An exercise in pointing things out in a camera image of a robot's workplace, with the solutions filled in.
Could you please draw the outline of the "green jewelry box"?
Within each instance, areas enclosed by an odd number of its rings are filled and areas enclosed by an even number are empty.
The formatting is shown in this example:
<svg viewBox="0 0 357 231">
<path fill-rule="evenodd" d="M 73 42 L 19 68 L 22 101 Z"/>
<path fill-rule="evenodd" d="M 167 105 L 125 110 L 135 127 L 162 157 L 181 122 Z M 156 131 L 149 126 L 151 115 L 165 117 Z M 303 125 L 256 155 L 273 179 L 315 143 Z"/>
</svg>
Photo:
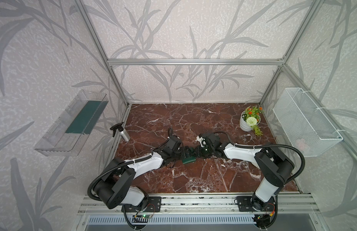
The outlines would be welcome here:
<svg viewBox="0 0 357 231">
<path fill-rule="evenodd" d="M 189 163 L 193 163 L 196 161 L 195 157 L 186 157 L 184 159 L 182 159 L 182 163 L 185 164 L 189 164 Z"/>
</svg>

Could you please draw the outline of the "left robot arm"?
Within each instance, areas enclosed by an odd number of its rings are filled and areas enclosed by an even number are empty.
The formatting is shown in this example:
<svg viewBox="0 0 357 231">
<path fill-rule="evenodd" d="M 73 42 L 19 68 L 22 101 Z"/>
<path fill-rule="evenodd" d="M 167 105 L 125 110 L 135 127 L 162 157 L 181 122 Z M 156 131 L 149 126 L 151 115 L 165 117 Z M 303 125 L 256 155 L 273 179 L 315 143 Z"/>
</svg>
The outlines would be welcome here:
<svg viewBox="0 0 357 231">
<path fill-rule="evenodd" d="M 149 196 L 132 186 L 135 178 L 160 169 L 180 159 L 182 141 L 173 135 L 150 154 L 132 160 L 113 159 L 87 189 L 89 198 L 102 201 L 108 209 L 118 205 L 131 205 L 139 210 L 148 207 Z"/>
</svg>

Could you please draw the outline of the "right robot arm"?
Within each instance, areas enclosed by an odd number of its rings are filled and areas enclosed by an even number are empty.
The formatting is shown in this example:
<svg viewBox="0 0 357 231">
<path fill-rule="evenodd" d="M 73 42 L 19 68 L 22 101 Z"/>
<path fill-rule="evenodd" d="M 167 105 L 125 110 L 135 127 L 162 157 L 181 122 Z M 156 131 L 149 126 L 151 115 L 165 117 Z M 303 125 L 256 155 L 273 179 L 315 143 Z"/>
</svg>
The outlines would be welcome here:
<svg viewBox="0 0 357 231">
<path fill-rule="evenodd" d="M 199 142 L 198 154 L 204 157 L 237 159 L 251 162 L 257 166 L 264 178 L 252 196 L 252 205 L 263 206 L 290 181 L 298 177 L 305 168 L 305 157 L 300 150 L 284 144 L 240 145 L 232 142 L 227 135 L 228 142 L 221 142 L 218 132 L 204 133 L 197 136 Z M 295 174 L 292 171 L 295 164 L 281 150 L 289 149 L 295 152 L 301 160 Z"/>
</svg>

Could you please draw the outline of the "potted flower plant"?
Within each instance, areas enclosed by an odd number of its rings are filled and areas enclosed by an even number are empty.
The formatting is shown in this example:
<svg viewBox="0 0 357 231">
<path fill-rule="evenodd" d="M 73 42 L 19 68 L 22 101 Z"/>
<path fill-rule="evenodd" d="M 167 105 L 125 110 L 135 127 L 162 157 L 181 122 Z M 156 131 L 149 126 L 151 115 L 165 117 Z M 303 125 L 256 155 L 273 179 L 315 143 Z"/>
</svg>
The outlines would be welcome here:
<svg viewBox="0 0 357 231">
<path fill-rule="evenodd" d="M 240 128 L 246 132 L 253 131 L 256 136 L 262 136 L 263 132 L 259 128 L 262 113 L 261 106 L 247 107 L 241 114 Z"/>
</svg>

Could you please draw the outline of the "black trigger spray bottle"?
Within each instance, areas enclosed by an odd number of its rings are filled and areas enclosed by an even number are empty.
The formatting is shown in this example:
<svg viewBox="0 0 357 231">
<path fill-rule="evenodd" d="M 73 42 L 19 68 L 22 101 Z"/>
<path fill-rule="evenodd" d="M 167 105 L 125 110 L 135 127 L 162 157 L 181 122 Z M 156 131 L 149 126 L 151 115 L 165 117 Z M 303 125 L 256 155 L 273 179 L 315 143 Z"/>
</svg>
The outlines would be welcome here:
<svg viewBox="0 0 357 231">
<path fill-rule="evenodd" d="M 117 123 L 113 126 L 110 127 L 110 130 L 113 132 L 112 133 L 112 137 L 115 137 L 117 133 L 119 133 L 122 138 L 128 142 L 130 140 L 130 135 L 128 134 L 128 132 L 125 130 L 125 128 L 123 127 L 124 122 L 120 122 Z"/>
</svg>

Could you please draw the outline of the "green pad in shelf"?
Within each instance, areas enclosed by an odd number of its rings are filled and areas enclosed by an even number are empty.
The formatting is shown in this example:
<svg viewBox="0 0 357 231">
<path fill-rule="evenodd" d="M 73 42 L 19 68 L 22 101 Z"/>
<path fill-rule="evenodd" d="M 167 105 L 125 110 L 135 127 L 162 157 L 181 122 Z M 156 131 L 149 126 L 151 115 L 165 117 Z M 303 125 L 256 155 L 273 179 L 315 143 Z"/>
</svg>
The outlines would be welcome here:
<svg viewBox="0 0 357 231">
<path fill-rule="evenodd" d="M 66 133 L 90 135 L 108 101 L 88 101 L 66 130 Z"/>
</svg>

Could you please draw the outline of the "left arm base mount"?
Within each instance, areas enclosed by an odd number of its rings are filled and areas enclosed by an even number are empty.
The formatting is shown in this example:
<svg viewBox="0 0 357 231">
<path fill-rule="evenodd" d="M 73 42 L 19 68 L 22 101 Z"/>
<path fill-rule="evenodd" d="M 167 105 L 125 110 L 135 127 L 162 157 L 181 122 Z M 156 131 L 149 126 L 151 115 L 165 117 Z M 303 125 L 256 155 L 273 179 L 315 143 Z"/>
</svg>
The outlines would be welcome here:
<svg viewBox="0 0 357 231">
<path fill-rule="evenodd" d="M 137 213 L 137 212 L 160 212 L 162 198 L 160 196 L 147 197 L 142 200 L 138 206 L 125 204 L 122 206 L 122 212 Z"/>
</svg>

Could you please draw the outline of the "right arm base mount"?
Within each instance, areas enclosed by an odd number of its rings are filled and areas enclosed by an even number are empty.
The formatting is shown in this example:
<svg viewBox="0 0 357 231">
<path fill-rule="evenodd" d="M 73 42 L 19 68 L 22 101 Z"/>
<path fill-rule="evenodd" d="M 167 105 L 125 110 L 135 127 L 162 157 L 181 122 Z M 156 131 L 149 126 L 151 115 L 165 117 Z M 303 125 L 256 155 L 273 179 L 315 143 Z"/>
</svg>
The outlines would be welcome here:
<svg viewBox="0 0 357 231">
<path fill-rule="evenodd" d="M 271 197 L 268 202 L 253 196 L 237 196 L 235 203 L 239 212 L 272 212 L 275 208 L 275 197 Z"/>
</svg>

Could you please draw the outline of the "aluminium frame rail front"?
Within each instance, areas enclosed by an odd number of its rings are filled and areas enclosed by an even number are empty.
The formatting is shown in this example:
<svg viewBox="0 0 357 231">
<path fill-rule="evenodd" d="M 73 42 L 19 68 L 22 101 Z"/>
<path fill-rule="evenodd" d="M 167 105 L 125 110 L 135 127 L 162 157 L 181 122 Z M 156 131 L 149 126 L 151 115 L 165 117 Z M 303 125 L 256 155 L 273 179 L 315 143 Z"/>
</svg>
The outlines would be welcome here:
<svg viewBox="0 0 357 231">
<path fill-rule="evenodd" d="M 155 205 L 155 215 L 173 214 L 259 214 L 251 206 L 245 206 L 237 197 L 251 196 L 250 193 L 155 193 L 150 197 L 161 197 Z M 311 194 L 282 192 L 278 195 L 279 214 L 319 214 Z M 84 197 L 77 215 L 121 215 L 122 207 L 108 209 L 103 202 Z"/>
</svg>

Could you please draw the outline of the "clear acrylic wall shelf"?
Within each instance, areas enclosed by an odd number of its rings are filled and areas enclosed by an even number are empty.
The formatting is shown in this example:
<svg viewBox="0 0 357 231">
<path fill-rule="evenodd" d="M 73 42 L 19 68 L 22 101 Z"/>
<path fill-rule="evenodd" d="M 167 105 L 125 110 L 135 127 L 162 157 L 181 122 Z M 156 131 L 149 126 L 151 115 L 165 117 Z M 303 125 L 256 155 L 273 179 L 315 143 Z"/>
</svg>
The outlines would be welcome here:
<svg viewBox="0 0 357 231">
<path fill-rule="evenodd" d="M 108 103 L 106 93 L 80 90 L 34 150 L 46 157 L 78 156 Z"/>
</svg>

